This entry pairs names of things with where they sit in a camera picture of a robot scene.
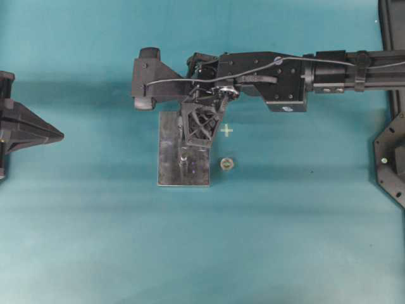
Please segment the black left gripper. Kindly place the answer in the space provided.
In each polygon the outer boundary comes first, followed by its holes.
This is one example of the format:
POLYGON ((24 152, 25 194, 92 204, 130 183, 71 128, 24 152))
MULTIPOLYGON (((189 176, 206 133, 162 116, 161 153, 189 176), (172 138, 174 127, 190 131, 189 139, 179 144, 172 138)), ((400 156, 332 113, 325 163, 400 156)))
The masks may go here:
POLYGON ((6 177, 11 152, 64 138, 57 128, 11 98, 14 80, 13 73, 1 71, 1 180, 6 177))

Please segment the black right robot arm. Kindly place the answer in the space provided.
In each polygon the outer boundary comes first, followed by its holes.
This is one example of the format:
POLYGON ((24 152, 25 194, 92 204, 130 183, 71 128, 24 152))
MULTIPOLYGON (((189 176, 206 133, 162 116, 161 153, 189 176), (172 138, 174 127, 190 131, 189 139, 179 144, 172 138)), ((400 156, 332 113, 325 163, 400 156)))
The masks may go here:
POLYGON ((135 107, 149 111, 172 100, 215 106, 223 98, 246 94, 262 98, 274 112, 304 112, 309 92, 404 87, 403 51, 322 51, 303 56, 269 51, 195 53, 187 67, 186 76, 181 76, 161 61, 159 49, 141 49, 132 74, 135 107))

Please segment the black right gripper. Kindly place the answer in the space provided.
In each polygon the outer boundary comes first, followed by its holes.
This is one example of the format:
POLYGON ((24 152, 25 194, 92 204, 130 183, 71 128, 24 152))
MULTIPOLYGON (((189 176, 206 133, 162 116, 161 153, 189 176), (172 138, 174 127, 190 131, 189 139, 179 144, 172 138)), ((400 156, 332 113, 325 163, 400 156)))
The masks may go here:
POLYGON ((158 103, 188 99, 191 103, 214 105, 214 83, 202 80, 216 78, 218 58, 194 53, 187 60, 188 71, 182 77, 161 61, 160 49, 145 47, 134 61, 132 97, 136 110, 153 110, 158 103))

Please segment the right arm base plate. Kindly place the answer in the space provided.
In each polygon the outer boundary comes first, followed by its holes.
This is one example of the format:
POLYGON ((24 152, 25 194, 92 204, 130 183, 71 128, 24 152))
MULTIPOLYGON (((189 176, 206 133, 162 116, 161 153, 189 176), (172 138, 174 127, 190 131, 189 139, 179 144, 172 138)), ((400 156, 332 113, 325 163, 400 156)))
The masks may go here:
POLYGON ((404 112, 374 140, 378 185, 404 208, 404 112))

